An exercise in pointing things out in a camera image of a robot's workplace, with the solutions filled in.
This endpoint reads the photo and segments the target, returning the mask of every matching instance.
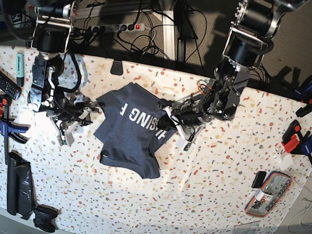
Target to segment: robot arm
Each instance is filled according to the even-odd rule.
[[[88,125],[90,113],[98,112],[96,103],[78,92],[81,73],[74,54],[68,51],[73,20],[81,0],[28,0],[35,6],[36,27],[31,47],[39,55],[33,64],[33,82],[28,103],[34,112],[45,112],[59,132],[60,145],[71,145],[71,132],[77,125]],[[59,85],[64,70],[62,55],[70,54],[77,81],[69,89]]]
[[[240,96],[250,78],[250,69],[259,67],[263,56],[273,49],[272,41],[282,17],[308,0],[243,0],[237,7],[236,21],[231,23],[223,60],[216,67],[213,86],[200,84],[200,94],[183,102],[161,105],[167,116],[158,122],[158,128],[176,128],[181,136],[182,150],[190,148],[198,131],[213,118],[232,120]]]

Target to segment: table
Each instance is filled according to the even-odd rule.
[[[15,76],[16,53],[25,55],[25,86],[22,96],[11,106],[16,123],[30,124],[26,145],[10,140],[31,162],[36,202],[60,209],[59,229],[77,234],[105,233],[225,233],[233,226],[257,221],[245,215],[244,207],[253,194],[251,184],[259,170],[278,169],[274,145],[284,129],[296,118],[300,102],[246,88],[232,122],[213,120],[196,141],[195,149],[184,153],[175,148],[174,135],[156,157],[161,176],[141,179],[136,173],[101,165],[102,143],[93,136],[104,121],[92,114],[90,126],[75,129],[74,145],[59,147],[56,130],[44,113],[27,107],[31,67],[36,50],[0,47],[0,66]],[[160,98],[179,99],[197,90],[203,77],[124,61],[123,75],[110,74],[112,59],[77,55],[85,79],[82,93],[95,100],[129,82],[137,82]],[[74,74],[65,64],[65,82]],[[303,131],[310,128],[311,116],[299,120]],[[0,137],[0,207],[6,208],[6,166]],[[292,170],[306,182],[312,168],[305,156],[295,156]],[[260,233],[273,233],[298,197],[295,183],[264,219]]]

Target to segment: clamp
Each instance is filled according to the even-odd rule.
[[[301,86],[295,89],[285,81],[283,82],[283,85],[292,90],[292,94],[296,100],[307,104],[304,108],[300,108],[296,112],[298,117],[304,117],[312,112],[312,75],[309,76]]]
[[[282,137],[282,145],[287,153],[308,156],[312,165],[312,136],[310,135],[310,131],[307,131],[303,136],[301,129],[299,122],[294,120]]]
[[[4,137],[4,155],[5,155],[5,164],[8,163],[8,155],[9,155],[9,137],[15,140],[20,144],[25,144],[27,139],[23,136],[19,135],[19,133],[26,133],[28,127],[16,126],[13,125],[12,122],[14,119],[9,118],[10,105],[12,99],[7,95],[0,95],[0,103],[1,107],[4,107],[2,117],[0,118],[0,131],[1,135]]]

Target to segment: power strip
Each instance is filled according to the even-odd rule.
[[[134,30],[128,30],[128,26],[131,25],[131,23],[122,23],[122,24],[107,24],[107,25],[103,25],[105,26],[106,30],[104,33],[117,33],[119,32],[120,28],[126,25],[127,26],[127,30],[125,30],[124,32],[144,32],[146,27],[144,23],[137,23],[135,24],[135,28]],[[94,28],[100,28],[102,25],[97,25],[97,26],[93,26],[91,29]]]

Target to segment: wire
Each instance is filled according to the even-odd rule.
[[[156,14],[165,16],[165,17],[167,17],[168,19],[170,19],[170,20],[174,23],[173,25],[170,24],[170,26],[177,26],[176,22],[175,22],[170,16],[168,16],[167,14],[165,14],[165,13],[163,13],[163,12],[160,12],[160,11],[155,10],[152,6],[151,6],[151,8],[152,8],[152,11],[155,12]],[[178,32],[180,33],[180,35],[183,36],[183,37],[185,37],[185,38],[188,38],[188,39],[198,39],[197,36],[195,36],[195,37],[193,38],[193,37],[190,37],[190,36],[187,36],[187,35],[182,34],[182,32],[180,31],[179,27],[177,28],[177,30],[178,30]]]
[[[52,118],[52,120],[53,120],[53,122],[54,122],[56,128],[58,129],[59,134],[60,134],[60,135],[63,135],[63,134],[62,134],[62,131],[61,131],[61,128],[59,128],[59,127],[57,126],[57,119],[56,119],[56,118]]]
[[[59,125],[59,130],[60,130],[60,132],[61,132],[61,135],[65,135],[65,134],[64,134],[64,131],[63,131],[63,122],[60,123],[60,125]]]
[[[78,121],[78,122],[82,122],[82,123],[85,123],[85,124],[91,124],[93,122],[91,121],[88,121],[88,120],[83,120],[75,115],[73,115],[72,113],[68,112],[67,110],[65,110],[56,100],[54,100],[54,103],[60,108],[62,109],[63,111],[65,111],[67,114],[69,114],[74,120]]]
[[[140,49],[139,49],[138,47],[136,47],[136,46],[133,45],[132,43],[130,43],[130,42],[128,42],[128,41],[122,39],[122,38],[120,37],[121,32],[122,32],[122,31],[119,31],[119,32],[117,33],[117,38],[118,38],[120,41],[122,41],[123,43],[126,43],[126,44],[128,44],[128,45],[134,46],[136,49],[138,49],[138,50],[140,51]]]
[[[176,119],[173,119],[172,116],[175,116],[175,114],[171,114],[170,120],[171,120],[172,122],[175,122],[175,123],[177,124],[177,126],[178,126],[178,125],[180,125],[180,126],[187,126],[187,127],[191,128],[191,129],[193,130],[192,134],[190,135],[189,139],[187,140],[187,141],[189,141],[189,142],[192,142],[193,139],[194,139],[194,137],[195,137],[195,134],[196,134],[196,129],[195,129],[195,127],[192,126],[192,125],[190,125],[190,124],[182,123],[176,116],[175,116]]]
[[[19,25],[19,24],[28,23],[28,22],[32,22],[32,20],[27,20],[27,21],[19,22],[19,23],[13,23],[12,25]]]
[[[83,23],[83,28],[84,28],[84,29],[88,28],[88,24],[89,24],[89,22],[90,22],[90,20],[91,20],[91,14],[92,14],[92,12],[93,12],[93,9],[94,9],[96,6],[103,6],[103,5],[105,5],[105,2],[99,2],[99,1],[97,1],[97,0],[96,0],[95,2],[93,2],[92,4],[87,5],[87,8],[92,7],[92,9],[90,10],[90,13],[89,13],[87,19],[86,19],[86,20],[84,21],[84,23]]]
[[[306,190],[308,193],[310,193],[312,195],[312,191],[310,189],[308,189],[306,186],[300,184],[297,180],[294,179],[293,176],[290,175],[290,177],[292,178],[292,180],[299,186],[301,187],[302,189]],[[287,226],[287,231],[290,232],[290,233],[299,233],[299,232],[302,232],[304,230],[310,230],[312,228],[312,223],[310,225],[305,225],[302,223],[302,219],[303,217],[306,215],[306,213],[312,208],[312,202],[310,202],[309,206],[307,208],[304,208],[303,210],[301,210],[300,212],[298,212],[292,219],[291,221],[289,222],[288,226]],[[303,213],[303,215],[301,216],[300,218],[300,228],[301,230],[298,231],[298,232],[292,232],[290,231],[290,224],[292,223],[292,221],[297,217],[299,216],[301,213]]]
[[[143,12],[143,14],[146,16],[146,18],[147,18],[147,20],[148,20],[148,22],[149,22],[149,24],[150,24],[150,31],[149,31],[149,36],[151,36],[151,38],[152,39],[155,39],[156,38],[156,35],[157,35],[157,33],[156,33],[156,31],[154,31],[154,29],[152,29],[153,28],[153,22],[152,22],[152,20],[151,20],[151,18],[149,17],[149,15],[148,14],[146,14],[144,11],[142,11]],[[152,50],[152,48],[151,48],[151,53],[154,53],[154,55],[155,55],[155,52],[156,52],[156,49],[154,49],[154,51]]]
[[[186,6],[189,7],[189,5],[187,4],[186,1],[183,1],[183,3],[184,3]],[[188,22],[188,23],[190,24],[190,26],[191,26],[191,29],[192,29],[192,32],[193,32],[193,36],[194,36],[194,40],[195,40],[195,44],[196,44],[196,50],[197,50],[198,57],[199,57],[199,61],[200,61],[200,65],[201,65],[201,68],[202,68],[202,70],[203,70],[203,75],[206,76],[205,68],[204,68],[204,66],[203,66],[203,62],[202,62],[202,60],[201,60],[201,55],[200,55],[200,52],[199,52],[199,46],[198,46],[198,44],[197,44],[197,39],[198,39],[198,37],[197,37],[197,35],[196,35],[196,33],[195,33],[195,30],[194,30],[194,28],[193,28],[193,25],[192,25],[192,23],[191,23],[191,21],[190,21],[188,15],[187,15],[187,13],[186,13],[186,20],[187,20],[187,22]]]
[[[189,60],[189,58],[196,52],[196,50],[199,49],[199,47],[200,47],[201,44],[203,43],[203,41],[204,41],[204,39],[205,39],[205,37],[206,37],[206,34],[207,34],[207,26],[208,26],[208,24],[207,24],[207,18],[206,18],[206,16],[205,16],[205,14],[202,13],[201,11],[199,11],[199,10],[193,10],[193,11],[197,11],[197,12],[201,13],[201,14],[204,16],[204,18],[205,18],[205,23],[206,23],[206,27],[205,27],[204,36],[203,36],[202,40],[200,41],[198,47],[187,57],[187,59],[185,60],[185,62],[187,62],[187,60]]]
[[[123,47],[126,51],[128,51],[129,53],[131,53],[131,51],[130,51],[129,49],[127,49],[123,44],[121,44],[121,43],[120,43],[118,40],[116,40],[115,38],[110,37],[110,36],[108,36],[108,35],[103,35],[103,36],[114,40],[114,41],[117,42],[121,47]]]
[[[58,86],[58,89],[63,91],[63,92],[72,94],[79,88],[79,86],[81,84],[81,72],[80,72],[79,65],[77,63],[75,55],[70,52],[70,57],[72,58],[72,61],[74,63],[74,66],[75,66],[75,69],[76,69],[76,72],[77,72],[77,83],[74,86],[74,88],[72,88],[72,89],[68,89],[68,88],[60,87],[60,86]]]
[[[0,8],[2,10],[2,14],[3,14],[3,18],[4,18],[4,21],[5,21],[5,25],[7,27],[7,29],[9,30],[9,32],[16,38],[16,39],[20,39],[20,40],[23,40],[23,41],[26,41],[26,42],[30,42],[32,41],[32,37],[30,37],[29,39],[25,39],[25,38],[22,38],[21,36],[17,35],[14,27],[11,25],[10,23],[10,19],[9,19],[9,15],[7,14],[6,12],[6,8],[4,7],[4,1],[5,0],[0,0]]]
[[[32,18],[31,16],[29,16],[28,14],[26,14],[25,12],[21,12],[23,15],[27,16],[28,18],[30,18],[32,21],[36,21],[34,18]]]
[[[136,20],[133,22],[133,24],[130,24],[128,26],[129,30],[133,30],[135,28],[135,24],[137,23],[138,18],[140,17],[142,2],[143,2],[143,0],[140,1],[140,5],[138,6],[138,12],[137,12],[137,15],[136,15]]]
[[[250,76],[256,77],[260,80],[260,89],[266,89],[266,87],[271,83],[272,77],[268,73],[267,69],[263,64],[260,64],[258,68],[250,69]]]

